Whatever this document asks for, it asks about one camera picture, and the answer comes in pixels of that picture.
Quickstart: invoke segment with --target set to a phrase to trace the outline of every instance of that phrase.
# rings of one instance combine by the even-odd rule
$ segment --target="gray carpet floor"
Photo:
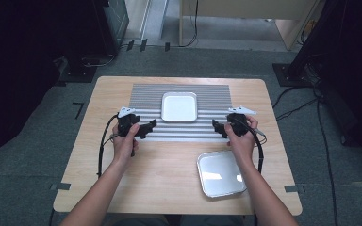
[[[57,192],[96,79],[102,75],[260,78],[271,102],[280,88],[272,63],[290,63],[291,52],[210,50],[138,46],[100,67],[90,84],[52,87],[33,112],[23,131],[0,149],[0,225],[48,225]],[[312,89],[286,94],[275,116],[314,98]],[[84,103],[79,117],[77,113]],[[335,183],[338,225],[362,225],[362,148],[340,144],[340,132],[326,105],[320,114],[328,140]],[[327,154],[316,104],[278,122],[303,206],[301,225],[334,225],[334,208]],[[58,225],[65,213],[55,213]]]

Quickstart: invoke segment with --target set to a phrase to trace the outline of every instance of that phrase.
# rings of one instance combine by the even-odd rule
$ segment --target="wooden table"
[[[264,178],[293,215],[301,214],[297,192],[286,192],[285,189],[285,186],[294,186],[295,183],[262,80],[115,76],[100,77],[96,83],[62,179],[62,183],[71,184],[71,188],[58,191],[54,203],[56,211],[71,211],[97,180],[103,131],[107,121],[123,105],[129,105],[133,84],[228,85],[232,105],[256,110],[259,128],[267,135],[268,141],[263,145]],[[140,149],[121,180],[108,212],[251,215],[253,209],[247,191],[210,199],[202,190],[197,158],[202,153],[227,150],[226,140],[212,143],[160,142],[149,141],[148,135],[140,141]],[[109,142],[105,147],[103,169],[113,157],[112,150]],[[258,163],[257,150],[254,151],[254,160]]]
[[[179,1],[179,44],[183,45],[183,17],[195,15],[196,0]],[[319,2],[320,0],[199,0],[198,16],[276,19],[284,44],[290,50]]]

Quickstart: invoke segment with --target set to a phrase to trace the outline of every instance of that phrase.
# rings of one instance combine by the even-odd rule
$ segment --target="hand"
[[[250,123],[252,129],[256,129],[258,121],[252,116],[246,116],[246,119]],[[232,130],[230,123],[227,123],[224,126],[225,133],[227,133],[230,141],[228,146],[231,146],[232,152],[237,160],[238,165],[241,164],[242,160],[250,160],[252,162],[252,152],[255,146],[254,136],[251,132],[246,133],[245,135],[238,137]]]
[[[114,158],[112,163],[120,163],[125,168],[128,166],[132,151],[136,151],[138,149],[138,142],[134,139],[134,135],[139,129],[140,126],[135,123],[131,126],[127,136],[116,136],[113,139]],[[118,134],[118,124],[113,127],[112,131],[114,135]]]

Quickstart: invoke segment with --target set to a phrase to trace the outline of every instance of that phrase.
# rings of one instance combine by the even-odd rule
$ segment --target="forearm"
[[[61,225],[101,225],[123,173],[123,167],[112,163]]]
[[[252,162],[244,163],[240,170],[260,225],[298,225]]]

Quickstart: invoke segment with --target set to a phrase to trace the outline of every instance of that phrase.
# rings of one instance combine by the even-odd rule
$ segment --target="silver tray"
[[[203,153],[198,157],[202,189],[210,197],[220,197],[246,190],[231,151]]]
[[[197,118],[198,107],[195,93],[164,93],[161,101],[161,119],[164,121],[195,121]]]

